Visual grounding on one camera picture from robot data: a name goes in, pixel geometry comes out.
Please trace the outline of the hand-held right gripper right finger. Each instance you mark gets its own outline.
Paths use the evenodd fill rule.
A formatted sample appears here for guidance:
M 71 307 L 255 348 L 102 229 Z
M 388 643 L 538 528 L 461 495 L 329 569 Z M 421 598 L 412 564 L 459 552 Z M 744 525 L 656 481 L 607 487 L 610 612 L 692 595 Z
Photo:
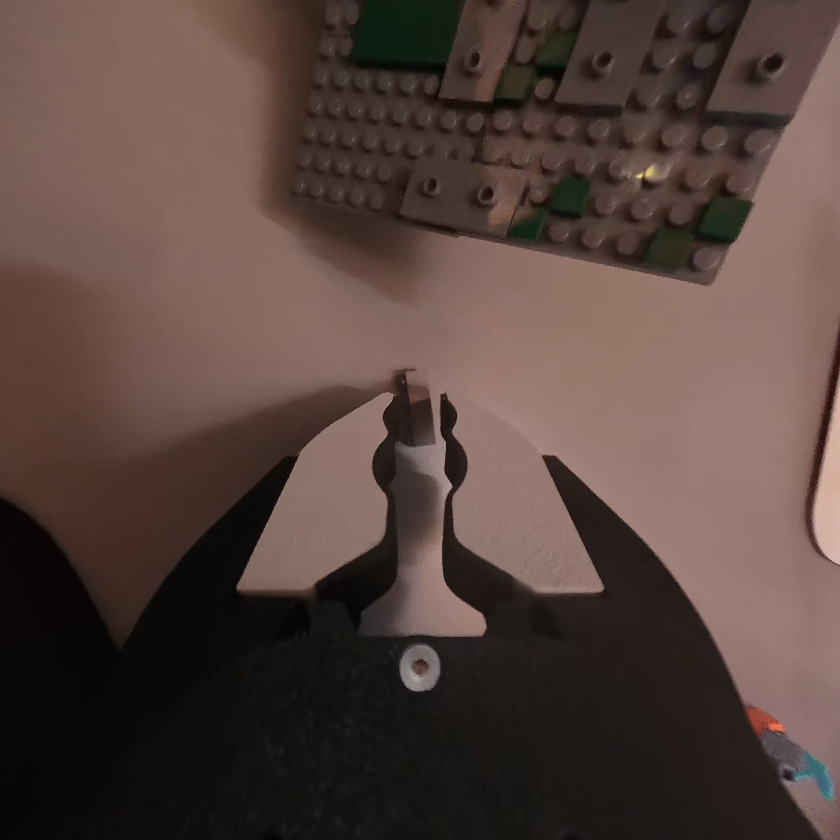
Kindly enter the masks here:
M 443 570 L 457 595 L 596 595 L 604 590 L 537 447 L 462 395 L 441 396 Z

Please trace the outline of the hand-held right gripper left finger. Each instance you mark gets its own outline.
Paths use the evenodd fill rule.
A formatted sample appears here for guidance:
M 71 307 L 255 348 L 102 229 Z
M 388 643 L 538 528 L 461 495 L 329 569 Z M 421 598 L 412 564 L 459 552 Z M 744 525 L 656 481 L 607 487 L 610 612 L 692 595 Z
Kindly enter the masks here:
M 325 427 L 297 456 L 237 593 L 311 596 L 380 548 L 393 525 L 397 402 L 382 392 Z

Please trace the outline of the small dark grey brick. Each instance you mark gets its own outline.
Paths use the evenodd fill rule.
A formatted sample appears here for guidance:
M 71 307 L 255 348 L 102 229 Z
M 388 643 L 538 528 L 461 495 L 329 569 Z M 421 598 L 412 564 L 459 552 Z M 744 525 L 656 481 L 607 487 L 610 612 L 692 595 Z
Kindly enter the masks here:
M 395 372 L 397 439 L 409 448 L 436 444 L 434 403 L 428 376 L 418 369 Z

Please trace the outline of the grey studded brick baseplate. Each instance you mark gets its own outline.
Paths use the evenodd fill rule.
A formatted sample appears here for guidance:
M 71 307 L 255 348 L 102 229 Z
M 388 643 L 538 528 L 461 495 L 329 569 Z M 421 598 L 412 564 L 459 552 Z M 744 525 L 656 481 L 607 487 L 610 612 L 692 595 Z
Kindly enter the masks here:
M 326 2 L 290 194 L 708 286 L 838 2 Z

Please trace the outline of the small orange brick figure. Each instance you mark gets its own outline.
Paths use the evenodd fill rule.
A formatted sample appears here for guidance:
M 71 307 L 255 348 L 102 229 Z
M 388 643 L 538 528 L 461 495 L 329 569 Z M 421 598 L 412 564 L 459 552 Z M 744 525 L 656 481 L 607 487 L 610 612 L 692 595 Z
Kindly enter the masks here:
M 834 801 L 835 783 L 825 764 L 793 741 L 784 724 L 765 710 L 747 705 L 745 711 L 777 775 L 796 784 L 812 781 L 824 800 Z

